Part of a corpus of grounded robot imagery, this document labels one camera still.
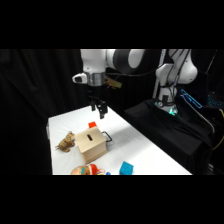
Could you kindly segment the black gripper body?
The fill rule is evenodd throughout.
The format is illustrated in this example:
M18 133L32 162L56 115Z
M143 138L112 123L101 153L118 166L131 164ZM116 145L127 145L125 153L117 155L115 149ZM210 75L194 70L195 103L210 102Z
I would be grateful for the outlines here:
M100 105L106 103L106 89L104 86L89 86L88 99L91 104Z

